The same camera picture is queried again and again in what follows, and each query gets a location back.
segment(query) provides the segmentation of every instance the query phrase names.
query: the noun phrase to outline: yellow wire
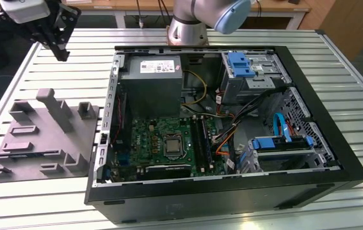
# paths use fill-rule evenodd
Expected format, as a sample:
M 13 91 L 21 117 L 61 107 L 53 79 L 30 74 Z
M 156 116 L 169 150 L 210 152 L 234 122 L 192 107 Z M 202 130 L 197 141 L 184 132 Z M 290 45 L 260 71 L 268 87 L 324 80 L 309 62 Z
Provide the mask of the yellow wire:
M 202 94 L 202 96 L 200 97 L 200 99 L 196 100 L 196 101 L 193 101 L 193 102 L 181 103 L 181 105 L 188 105 L 188 104 L 198 103 L 198 102 L 205 98 L 205 96 L 206 96 L 206 84 L 205 84 L 202 78 L 201 78 L 194 72 L 192 72 L 192 71 L 189 71 L 189 70 L 184 70 L 182 72 L 190 73 L 190 74 L 200 80 L 200 82 L 201 82 L 202 85 L 204 85 L 204 94 Z

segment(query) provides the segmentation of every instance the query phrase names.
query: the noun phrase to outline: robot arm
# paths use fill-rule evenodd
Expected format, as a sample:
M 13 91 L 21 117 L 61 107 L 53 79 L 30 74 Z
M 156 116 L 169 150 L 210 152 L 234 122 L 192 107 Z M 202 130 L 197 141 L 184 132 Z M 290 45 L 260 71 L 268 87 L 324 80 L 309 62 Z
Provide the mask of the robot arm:
M 0 22 L 22 38 L 40 42 L 58 61 L 66 61 L 65 44 L 80 13 L 60 0 L 0 0 Z
M 249 0 L 173 0 L 169 43 L 180 46 L 204 45 L 205 25 L 222 34 L 230 34 L 242 24 L 249 10 Z
M 0 0 L 0 22 L 32 42 L 52 50 L 58 61 L 66 61 L 65 44 L 81 11 L 60 0 Z M 204 45 L 205 25 L 222 34 L 242 24 L 250 9 L 249 0 L 174 0 L 173 20 L 168 30 L 172 45 Z

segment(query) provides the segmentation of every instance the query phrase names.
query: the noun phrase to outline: cpu socket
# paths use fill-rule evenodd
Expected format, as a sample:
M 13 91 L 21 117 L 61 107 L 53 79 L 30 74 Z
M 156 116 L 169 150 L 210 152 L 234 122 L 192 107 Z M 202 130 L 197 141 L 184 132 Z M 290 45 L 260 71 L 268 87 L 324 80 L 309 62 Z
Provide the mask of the cpu socket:
M 164 157 L 169 160 L 176 160 L 182 156 L 182 139 L 181 136 L 165 135 L 162 138 L 164 142 Z

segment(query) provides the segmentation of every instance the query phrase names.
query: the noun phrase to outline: metal rail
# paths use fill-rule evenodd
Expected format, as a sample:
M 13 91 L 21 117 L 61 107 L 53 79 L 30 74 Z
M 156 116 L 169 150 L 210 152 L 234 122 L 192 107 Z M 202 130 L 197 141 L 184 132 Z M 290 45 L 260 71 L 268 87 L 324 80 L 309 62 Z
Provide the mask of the metal rail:
M 313 31 L 242 30 L 230 35 L 208 31 L 210 45 L 286 46 L 363 164 L 363 77 L 325 36 Z M 36 89 L 50 87 L 68 105 L 104 105 L 113 47 L 164 45 L 162 29 L 77 29 L 68 44 L 70 57 L 56 61 L 33 45 L 0 101 L 0 134 L 14 100 L 34 107 Z M 82 204 L 86 178 L 0 184 L 0 229 L 108 229 L 116 226 Z M 300 209 L 137 224 L 133 229 L 338 229 L 363 228 L 363 184 L 334 192 Z

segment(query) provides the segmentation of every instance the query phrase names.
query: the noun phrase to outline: power supply label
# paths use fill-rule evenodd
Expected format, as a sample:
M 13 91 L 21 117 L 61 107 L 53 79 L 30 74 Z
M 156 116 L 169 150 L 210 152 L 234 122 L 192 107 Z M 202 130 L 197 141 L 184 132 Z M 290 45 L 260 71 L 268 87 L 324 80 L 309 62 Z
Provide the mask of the power supply label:
M 173 73 L 173 60 L 141 61 L 140 73 Z

